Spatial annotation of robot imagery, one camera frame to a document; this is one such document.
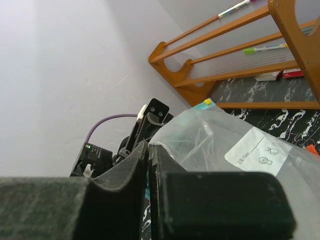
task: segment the wooden shelf frame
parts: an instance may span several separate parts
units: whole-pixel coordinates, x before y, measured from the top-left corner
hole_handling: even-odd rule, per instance
[[[317,101],[302,102],[221,102],[217,103],[222,108],[262,108],[262,109],[320,109],[320,16],[318,19],[298,25],[295,11],[296,0],[268,0],[268,5],[261,7],[243,17],[227,23],[202,36],[188,41],[174,49],[167,50],[167,47],[178,40],[196,32],[197,30],[218,20],[218,16],[213,16],[198,26],[186,31],[168,42],[160,42],[156,49],[149,56],[151,66],[166,79],[176,91],[195,106],[208,97],[216,81],[231,78],[248,77],[262,73],[283,71],[287,69],[301,68],[306,77]],[[184,50],[197,46],[213,38],[229,33],[244,25],[253,23],[271,15],[279,28],[279,32],[264,36],[216,53],[209,54],[197,59],[188,59],[183,67],[177,71],[170,71],[165,64],[165,59],[180,53]],[[301,29],[314,26],[309,35],[305,35]],[[274,63],[259,67],[241,69],[233,72],[219,73],[200,78],[189,78],[192,67],[204,61],[208,61],[223,55],[241,51],[259,44],[264,44],[273,40],[284,38],[291,50],[294,59],[286,62]]]

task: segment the clear plastic bag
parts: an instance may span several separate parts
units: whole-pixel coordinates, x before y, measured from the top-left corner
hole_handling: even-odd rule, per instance
[[[271,173],[285,190],[297,221],[294,240],[320,240],[320,157],[225,113],[189,109],[150,144],[162,145],[189,172]]]

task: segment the black marbled panel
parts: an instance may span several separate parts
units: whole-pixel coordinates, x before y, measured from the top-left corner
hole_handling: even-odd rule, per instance
[[[216,103],[316,101],[303,77],[276,81],[256,81],[254,77],[224,80],[211,98]]]
[[[226,109],[227,113],[296,146],[313,144],[320,153],[320,111],[286,109]],[[142,239],[151,239],[149,201],[145,201]]]

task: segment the printed label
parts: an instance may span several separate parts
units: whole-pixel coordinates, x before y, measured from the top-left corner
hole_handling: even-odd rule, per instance
[[[260,129],[253,127],[224,156],[246,172],[278,174],[292,147]]]

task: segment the small box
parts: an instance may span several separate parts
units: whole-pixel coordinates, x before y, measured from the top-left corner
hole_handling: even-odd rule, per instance
[[[304,73],[301,71],[300,68],[289,69],[289,70],[284,70],[283,71],[283,77],[285,79],[293,78],[293,77],[301,77],[303,75],[304,75]]]
[[[277,77],[279,77],[280,74],[281,74],[281,71],[263,73],[255,76],[255,80],[257,82],[275,81],[277,80]]]

